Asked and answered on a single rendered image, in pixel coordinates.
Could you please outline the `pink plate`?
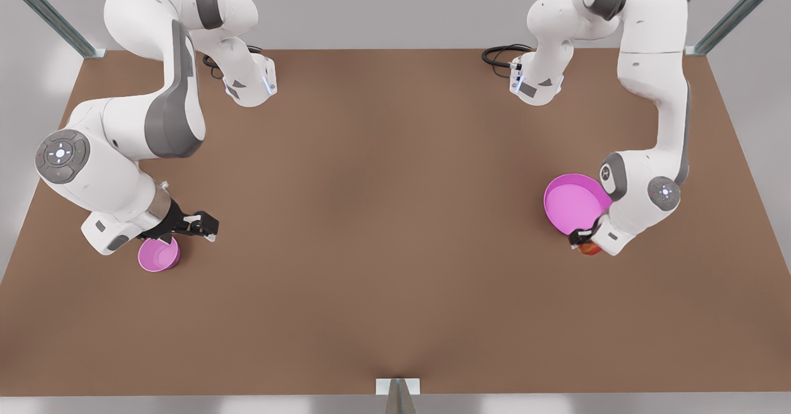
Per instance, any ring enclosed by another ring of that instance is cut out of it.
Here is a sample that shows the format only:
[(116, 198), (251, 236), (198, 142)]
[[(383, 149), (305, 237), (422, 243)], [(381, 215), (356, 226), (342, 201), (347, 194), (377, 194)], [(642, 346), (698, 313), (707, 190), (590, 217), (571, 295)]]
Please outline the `pink plate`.
[(583, 174), (564, 174), (546, 186), (543, 208), (550, 223), (564, 235), (588, 229), (611, 205), (598, 180)]

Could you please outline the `pink bowl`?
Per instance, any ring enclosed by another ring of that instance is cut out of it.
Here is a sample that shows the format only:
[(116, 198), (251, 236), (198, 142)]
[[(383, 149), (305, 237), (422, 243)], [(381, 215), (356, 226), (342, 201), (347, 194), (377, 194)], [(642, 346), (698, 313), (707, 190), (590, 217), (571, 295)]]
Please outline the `pink bowl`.
[(165, 271), (179, 262), (180, 245), (176, 239), (170, 239), (170, 242), (146, 239), (139, 248), (137, 259), (140, 266), (146, 271)]

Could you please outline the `silver frame post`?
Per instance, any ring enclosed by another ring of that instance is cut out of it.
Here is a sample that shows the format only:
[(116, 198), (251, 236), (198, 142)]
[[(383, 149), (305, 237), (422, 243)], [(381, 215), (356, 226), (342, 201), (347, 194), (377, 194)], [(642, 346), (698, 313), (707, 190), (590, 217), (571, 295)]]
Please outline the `silver frame post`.
[(47, 0), (22, 0), (84, 59), (102, 59), (106, 50), (94, 48)]
[(685, 48), (686, 56), (707, 56), (764, 0), (739, 0), (697, 43)]
[(413, 395), (421, 394), (419, 378), (376, 378), (375, 394), (387, 395), (385, 414), (417, 414)]

